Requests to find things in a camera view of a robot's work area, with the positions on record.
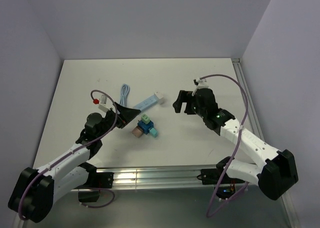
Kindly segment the pink charger plug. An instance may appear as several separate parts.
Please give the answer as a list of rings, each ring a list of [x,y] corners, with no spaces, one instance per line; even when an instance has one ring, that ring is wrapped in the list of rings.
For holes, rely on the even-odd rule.
[[[137,138],[140,138],[144,134],[143,130],[138,126],[135,127],[131,133]]]

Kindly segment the blue cube socket adapter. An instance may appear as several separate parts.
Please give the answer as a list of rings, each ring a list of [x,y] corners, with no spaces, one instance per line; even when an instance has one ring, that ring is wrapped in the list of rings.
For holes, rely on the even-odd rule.
[[[142,120],[140,120],[137,125],[144,134],[149,134],[150,130],[154,128],[154,123],[152,121],[150,121],[148,124],[145,124]]]

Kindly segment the light blue power strip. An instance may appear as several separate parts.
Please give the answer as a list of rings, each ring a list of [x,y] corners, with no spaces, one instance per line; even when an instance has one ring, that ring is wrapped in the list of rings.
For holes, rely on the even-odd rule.
[[[141,112],[144,112],[145,110],[155,105],[158,102],[158,100],[159,98],[155,94],[153,94],[152,96],[146,98],[145,100],[133,106],[133,109],[137,109],[137,110],[140,110]]]

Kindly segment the teal charger plug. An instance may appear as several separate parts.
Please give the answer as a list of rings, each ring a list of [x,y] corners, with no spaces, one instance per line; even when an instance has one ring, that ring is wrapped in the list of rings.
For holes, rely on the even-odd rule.
[[[157,131],[155,128],[151,128],[151,129],[149,130],[149,134],[150,134],[152,137],[156,138],[159,133],[158,133],[158,131]]]

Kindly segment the white plug adapter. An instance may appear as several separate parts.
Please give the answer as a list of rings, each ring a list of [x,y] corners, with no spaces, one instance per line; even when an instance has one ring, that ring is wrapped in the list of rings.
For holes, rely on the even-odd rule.
[[[160,104],[160,105],[165,102],[164,95],[163,95],[162,93],[160,93],[160,92],[155,92],[155,93],[154,93],[154,97],[155,97],[155,99],[156,99],[156,102],[157,102],[158,104]]]

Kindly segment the green plug adapter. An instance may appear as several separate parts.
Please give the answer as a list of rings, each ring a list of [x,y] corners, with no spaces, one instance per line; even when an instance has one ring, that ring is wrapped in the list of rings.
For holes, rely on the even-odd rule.
[[[145,124],[149,124],[150,118],[149,118],[146,114],[143,114],[143,115],[141,116],[141,121],[142,121],[143,123],[145,123]]]

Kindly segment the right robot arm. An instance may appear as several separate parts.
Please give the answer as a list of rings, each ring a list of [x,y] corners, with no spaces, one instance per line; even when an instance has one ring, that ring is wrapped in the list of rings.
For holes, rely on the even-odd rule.
[[[203,184],[214,184],[214,179],[227,183],[232,181],[249,182],[260,188],[271,200],[277,200],[299,180],[295,157],[289,150],[280,151],[246,128],[229,111],[218,107],[214,93],[209,88],[195,92],[181,90],[173,103],[176,113],[198,115],[206,127],[214,131],[248,155],[253,163],[244,163],[230,156],[216,164],[213,172],[201,171]]]

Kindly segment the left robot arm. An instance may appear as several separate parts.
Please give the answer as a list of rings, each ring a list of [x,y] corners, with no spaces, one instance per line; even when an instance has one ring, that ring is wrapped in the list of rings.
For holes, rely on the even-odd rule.
[[[97,168],[88,163],[102,147],[101,139],[114,128],[122,129],[141,111],[115,104],[104,116],[91,113],[75,144],[64,154],[39,168],[25,168],[8,201],[21,220],[42,221],[55,202],[79,187],[97,183]]]

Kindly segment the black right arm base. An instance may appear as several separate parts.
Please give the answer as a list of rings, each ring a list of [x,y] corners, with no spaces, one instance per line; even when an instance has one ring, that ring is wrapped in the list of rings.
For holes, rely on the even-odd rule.
[[[202,185],[217,185],[221,172],[217,168],[201,169],[197,179],[202,182]],[[227,174],[224,175],[221,185],[218,188],[216,196],[220,199],[229,199],[237,191],[236,184],[243,184],[245,181],[237,178],[229,178]]]

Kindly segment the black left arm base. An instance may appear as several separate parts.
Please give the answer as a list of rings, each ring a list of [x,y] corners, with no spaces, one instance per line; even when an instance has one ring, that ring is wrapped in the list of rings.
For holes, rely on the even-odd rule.
[[[79,204],[87,208],[97,209],[113,203],[116,198],[115,192],[111,190],[113,181],[113,172],[98,172],[95,174],[89,182],[76,188]],[[99,200],[103,192],[111,195],[109,201],[105,204],[92,205]]]

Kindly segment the aluminium side rail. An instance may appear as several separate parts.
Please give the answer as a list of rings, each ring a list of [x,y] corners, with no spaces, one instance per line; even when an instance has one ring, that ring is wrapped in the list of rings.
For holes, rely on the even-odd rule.
[[[241,67],[241,60],[239,58],[237,59],[231,59],[231,62],[233,64],[233,68],[235,71],[235,75],[237,77],[238,82],[241,84],[241,86],[244,88],[247,99],[248,99],[248,121],[250,123],[250,127],[252,129],[252,133],[256,135],[258,138],[260,138],[262,141],[265,141],[258,116],[250,95],[250,91]]]

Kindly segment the aluminium front rail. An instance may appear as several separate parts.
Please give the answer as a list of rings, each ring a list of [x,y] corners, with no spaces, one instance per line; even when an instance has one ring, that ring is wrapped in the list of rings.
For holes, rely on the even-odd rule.
[[[244,170],[236,171],[230,165],[229,178],[237,178],[249,182],[250,185],[267,184],[266,179],[261,179],[262,171],[254,169],[249,171],[249,165]],[[198,188],[215,185],[202,185],[197,179],[201,169],[216,168],[215,165],[187,165],[187,166],[154,166],[154,167],[129,167],[129,168],[97,168],[98,172],[113,172],[112,190],[142,190],[142,189],[170,189],[170,188]]]

